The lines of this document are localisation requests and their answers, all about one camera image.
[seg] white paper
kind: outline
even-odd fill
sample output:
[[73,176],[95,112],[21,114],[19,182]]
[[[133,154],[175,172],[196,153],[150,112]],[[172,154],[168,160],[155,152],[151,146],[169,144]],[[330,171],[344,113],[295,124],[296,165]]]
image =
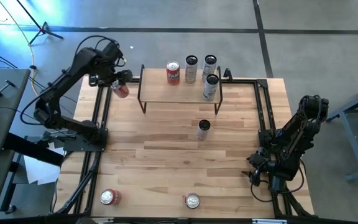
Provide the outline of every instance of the white paper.
[[[48,149],[63,155],[63,148],[60,147],[55,149],[55,144],[53,142],[49,143]],[[38,181],[38,185],[51,183],[56,181],[59,176],[59,166],[42,162],[28,156],[24,156],[24,162],[27,178],[30,184],[35,181]]]

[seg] concrete floor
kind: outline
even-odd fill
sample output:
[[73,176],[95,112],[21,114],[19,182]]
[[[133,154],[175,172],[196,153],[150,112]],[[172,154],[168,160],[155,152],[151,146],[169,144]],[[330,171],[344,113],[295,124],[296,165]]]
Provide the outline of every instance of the concrete floor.
[[[32,24],[14,1],[3,2],[20,24]],[[25,5],[35,18],[52,26],[257,28],[252,0],[100,0],[97,4],[90,0],[81,3],[31,0]],[[259,5],[266,29],[358,30],[358,0],[260,0]],[[8,17],[0,14],[0,19]],[[35,32],[25,34],[32,37]],[[58,34],[65,39],[45,35],[34,43],[40,83],[56,78],[61,69],[70,65],[78,43],[97,33]],[[128,59],[126,68],[135,74],[142,63],[149,68],[163,68],[166,60],[181,62],[189,54],[215,54],[218,64],[229,67],[236,77],[266,77],[258,34],[103,32],[99,35],[120,42]],[[329,99],[332,111],[358,93],[358,35],[267,34],[266,39],[273,75],[285,79],[293,113],[303,95],[319,94]],[[89,40],[84,46],[92,47],[96,41]],[[20,68],[31,64],[29,48],[20,32],[0,30],[0,54]],[[76,100],[78,92],[79,83],[68,96]],[[28,85],[19,109],[33,97]],[[71,111],[75,109],[75,104],[66,99],[62,99],[62,105]],[[358,136],[358,116],[351,119],[351,124]],[[25,126],[17,118],[11,128],[11,132],[21,136],[42,134],[43,130]],[[358,181],[349,183],[343,178],[345,174],[357,172],[358,166],[342,124],[336,120],[324,123],[314,143],[315,147],[305,155],[305,163],[316,214],[358,221]],[[10,215],[0,213],[0,218],[46,214],[52,192],[53,185],[18,187],[13,199],[18,210]]]

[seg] soda can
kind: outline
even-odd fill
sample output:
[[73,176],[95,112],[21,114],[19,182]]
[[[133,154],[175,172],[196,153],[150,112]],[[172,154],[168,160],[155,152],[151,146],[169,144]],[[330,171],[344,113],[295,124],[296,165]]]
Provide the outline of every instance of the soda can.
[[127,85],[121,85],[118,80],[111,84],[111,89],[120,98],[125,98],[129,95],[129,89]]
[[197,129],[197,139],[203,141],[208,136],[209,128],[211,127],[211,123],[208,120],[201,120],[198,123]]
[[186,58],[186,70],[185,79],[187,83],[194,83],[197,76],[197,62],[198,59],[194,55],[187,56]]
[[188,208],[195,209],[200,205],[200,197],[196,193],[187,194],[185,203]]
[[180,67],[179,63],[171,61],[167,63],[167,79],[171,85],[177,85],[180,82]]
[[118,204],[121,200],[121,194],[118,190],[106,189],[100,195],[100,202],[103,205]]
[[216,90],[218,89],[219,77],[214,74],[210,74],[206,77],[204,84],[203,97],[205,101],[212,101],[215,97]]
[[203,67],[203,82],[205,82],[206,77],[209,74],[213,74],[215,72],[216,67],[216,57],[214,55],[207,55],[204,59],[204,67]]

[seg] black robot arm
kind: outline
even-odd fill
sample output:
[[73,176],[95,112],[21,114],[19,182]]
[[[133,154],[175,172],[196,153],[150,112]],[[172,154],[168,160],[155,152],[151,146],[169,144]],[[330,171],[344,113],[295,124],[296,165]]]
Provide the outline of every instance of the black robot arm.
[[114,82],[125,84],[132,79],[130,70],[115,72],[116,61],[123,54],[117,44],[111,42],[101,52],[92,48],[81,49],[71,67],[41,92],[35,104],[34,117],[46,128],[74,130],[90,143],[101,140],[99,128],[91,121],[76,121],[61,115],[60,98],[84,75],[89,74],[89,85],[111,86]]
[[[258,186],[260,174],[270,172],[273,182],[270,189],[274,192],[285,191],[285,181],[293,180],[300,167],[300,157],[313,147],[313,137],[326,119],[328,100],[319,96],[304,96],[299,102],[296,114],[282,129],[260,130],[260,149],[248,160],[256,168],[245,172],[251,183]],[[275,161],[270,154],[276,154]]]

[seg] wood grain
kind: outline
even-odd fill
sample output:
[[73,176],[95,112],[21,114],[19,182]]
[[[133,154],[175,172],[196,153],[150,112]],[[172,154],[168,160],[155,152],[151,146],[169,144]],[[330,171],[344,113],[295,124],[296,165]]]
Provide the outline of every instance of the wood grain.
[[[281,128],[291,118],[284,81],[268,79],[268,85],[275,123]],[[242,170],[252,169],[246,157],[258,148],[259,120],[253,86],[224,84],[224,100],[217,116],[213,108],[208,108],[210,105],[181,103],[150,104],[147,114],[143,114],[137,102],[138,85],[128,87],[131,93],[127,98],[112,96],[107,122],[109,140],[99,167],[92,216],[273,217],[272,204],[254,199],[248,178],[241,174]],[[84,78],[75,119],[91,118],[96,92]],[[209,119],[212,124],[205,141],[196,139],[201,119]],[[62,165],[56,209],[77,186],[82,161],[83,153],[76,152]],[[300,182],[298,173],[288,187],[295,189]],[[100,203],[100,193],[107,188],[122,193],[119,205]],[[201,205],[195,210],[183,202],[191,192],[201,197]],[[265,184],[254,187],[254,192],[262,199],[270,199]],[[294,196],[313,213],[307,182]],[[279,202],[283,212],[281,196]]]
[[212,101],[203,99],[204,82],[202,81],[203,71],[197,70],[196,81],[189,84],[185,80],[185,70],[180,70],[180,83],[169,85],[167,82],[167,71],[165,69],[143,69],[142,87],[140,90],[140,100],[142,102],[186,102],[186,103],[219,103],[221,95],[219,86]]

